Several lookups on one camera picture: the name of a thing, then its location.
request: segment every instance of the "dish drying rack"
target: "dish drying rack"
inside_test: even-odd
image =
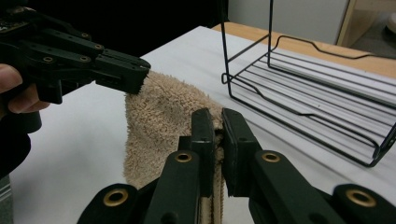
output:
[[[221,81],[228,86],[230,97],[343,158],[365,167],[376,166],[396,139],[396,79],[279,49],[280,41],[288,38],[349,60],[381,57],[334,54],[321,50],[315,42],[287,35],[278,37],[273,47],[268,44],[246,64],[236,63],[249,50],[264,46],[263,40],[272,43],[273,7],[270,0],[268,34],[231,58],[224,12],[220,12],[225,61]],[[232,63],[239,64],[234,72],[230,72]]]

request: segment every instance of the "human hand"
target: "human hand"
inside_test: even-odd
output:
[[[0,93],[9,91],[22,84],[21,74],[12,66],[0,63]],[[50,103],[42,102],[38,99],[35,84],[30,85],[26,90],[8,102],[8,110],[12,113],[31,113],[47,108]],[[0,118],[5,115],[4,108],[0,108]]]

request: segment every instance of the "table surface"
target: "table surface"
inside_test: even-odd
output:
[[[227,23],[226,28],[227,40],[236,46],[251,43],[249,39],[265,34],[263,30],[234,23]],[[217,29],[219,27],[197,27],[142,58],[151,63],[153,71],[190,83],[224,107],[242,113],[262,147],[283,153],[312,186],[332,193],[338,184],[355,183],[396,204],[394,148],[375,168],[367,169],[335,156],[233,101],[226,85],[220,82],[224,57],[221,33]],[[282,46],[316,56],[314,50],[301,44],[288,41]],[[320,46],[342,53],[361,53],[325,44]],[[332,56],[326,59],[335,60]],[[349,65],[358,67],[360,64],[363,70],[370,69],[388,77],[393,76],[390,71],[396,71],[392,61],[363,60],[363,63],[353,61]],[[125,183],[122,175],[127,139],[124,99],[123,92],[92,83],[67,94],[61,105],[51,105],[40,112],[43,127],[30,134],[31,153],[10,174],[15,224],[76,223],[97,192],[115,183]],[[305,153],[307,150],[312,151],[310,156]],[[223,223],[253,223],[248,199],[225,197]]]

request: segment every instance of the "terry cloth towel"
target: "terry cloth towel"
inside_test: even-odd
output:
[[[161,175],[167,156],[177,150],[180,136],[191,136],[191,114],[208,108],[216,133],[216,162],[213,195],[201,198],[201,223],[218,224],[222,219],[223,151],[222,106],[208,95],[178,79],[150,71],[137,95],[125,97],[128,137],[124,176],[141,189]]]

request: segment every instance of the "white wall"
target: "white wall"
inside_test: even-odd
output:
[[[336,44],[348,0],[274,0],[273,31]],[[270,0],[229,0],[229,19],[268,29]]]

